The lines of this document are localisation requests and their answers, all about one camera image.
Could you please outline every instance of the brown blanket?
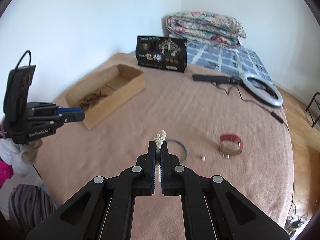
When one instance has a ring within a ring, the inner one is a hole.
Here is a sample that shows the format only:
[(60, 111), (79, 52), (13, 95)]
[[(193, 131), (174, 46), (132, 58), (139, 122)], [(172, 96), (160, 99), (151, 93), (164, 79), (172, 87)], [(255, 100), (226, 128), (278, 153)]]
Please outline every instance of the brown blanket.
[[(137, 156), (147, 152), (148, 142), (163, 129), (167, 138), (186, 146), (185, 166), (206, 177), (222, 175), (284, 226), (293, 187), (291, 139), (284, 125), (255, 104), (243, 102), (236, 90), (227, 96), (210, 83), (192, 80), (192, 73), (219, 72), (196, 65), (188, 65), (185, 73), (144, 68), (137, 65), (135, 56), (123, 53), (113, 55), (98, 69), (119, 63), (141, 69), (146, 89), (92, 131), (83, 123), (70, 123), (43, 140), (36, 168), (57, 204), (93, 177), (117, 176), (135, 165)], [(253, 99), (244, 89), (240, 91), (244, 98)], [(56, 103), (67, 106), (63, 95)], [(285, 119), (282, 108), (275, 111)], [(218, 151), (221, 133), (240, 135), (243, 153), (223, 158)], [(169, 143), (168, 148), (182, 160), (179, 146)], [(180, 197), (164, 197), (156, 178), (156, 194), (136, 198), (132, 239), (184, 237)]]

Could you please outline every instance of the wooden floor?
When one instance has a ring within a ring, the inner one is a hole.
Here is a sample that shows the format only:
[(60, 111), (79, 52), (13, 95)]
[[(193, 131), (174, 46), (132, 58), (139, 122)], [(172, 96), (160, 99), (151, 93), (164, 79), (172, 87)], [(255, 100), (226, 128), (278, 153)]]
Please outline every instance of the wooden floor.
[(320, 204), (320, 130), (311, 128), (311, 118), (306, 105), (291, 94), (279, 89), (290, 129), (293, 149), (295, 188), (293, 202), (296, 214), (312, 217)]

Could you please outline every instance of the black package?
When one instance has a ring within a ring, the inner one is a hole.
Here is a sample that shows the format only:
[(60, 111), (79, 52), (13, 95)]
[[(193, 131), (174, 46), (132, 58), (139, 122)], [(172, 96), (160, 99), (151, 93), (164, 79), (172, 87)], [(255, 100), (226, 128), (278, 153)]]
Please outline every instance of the black package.
[(139, 66), (184, 72), (187, 66), (187, 40), (138, 36), (136, 57)]

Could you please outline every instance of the brown box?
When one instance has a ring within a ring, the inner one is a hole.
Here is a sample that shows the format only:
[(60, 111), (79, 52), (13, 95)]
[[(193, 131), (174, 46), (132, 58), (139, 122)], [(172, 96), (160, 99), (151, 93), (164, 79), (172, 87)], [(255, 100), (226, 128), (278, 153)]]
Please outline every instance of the brown box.
[(80, 107), (83, 99), (92, 92), (99, 91), (105, 97), (84, 108), (85, 126), (91, 130), (107, 115), (145, 88), (143, 72), (127, 65), (115, 65), (100, 72), (94, 72), (76, 83), (66, 93), (69, 107)]

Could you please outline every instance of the folded quilt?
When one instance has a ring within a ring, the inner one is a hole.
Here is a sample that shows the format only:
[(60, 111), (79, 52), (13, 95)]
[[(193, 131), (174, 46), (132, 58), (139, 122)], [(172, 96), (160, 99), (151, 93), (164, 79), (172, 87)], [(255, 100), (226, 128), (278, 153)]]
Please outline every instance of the folded quilt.
[(179, 12), (167, 18), (166, 27), (188, 40), (228, 48), (241, 46), (239, 38), (245, 38), (243, 27), (235, 18), (211, 12)]

